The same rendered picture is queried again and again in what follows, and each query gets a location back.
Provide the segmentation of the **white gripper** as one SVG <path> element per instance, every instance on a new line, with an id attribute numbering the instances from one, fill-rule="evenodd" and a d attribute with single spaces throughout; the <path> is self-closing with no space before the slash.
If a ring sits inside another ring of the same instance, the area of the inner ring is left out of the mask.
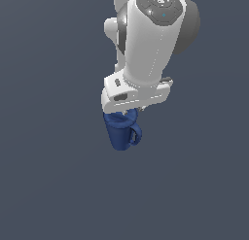
<path id="1" fill-rule="evenodd" d="M 132 87 L 125 81 L 123 74 L 124 71 L 121 70 L 104 79 L 101 104 L 105 114 L 134 108 L 137 108 L 138 112 L 143 112 L 146 107 L 165 101 L 173 85 L 173 80 L 166 77 L 155 86 Z"/>

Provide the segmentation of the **blue mug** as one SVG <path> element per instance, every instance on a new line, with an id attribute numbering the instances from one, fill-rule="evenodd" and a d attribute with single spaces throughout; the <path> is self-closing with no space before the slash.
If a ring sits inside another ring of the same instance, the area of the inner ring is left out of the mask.
<path id="1" fill-rule="evenodd" d="M 136 109 L 129 109 L 125 115 L 122 112 L 103 114 L 109 138 L 115 150 L 125 151 L 140 142 L 142 130 L 136 123 L 137 117 Z"/>

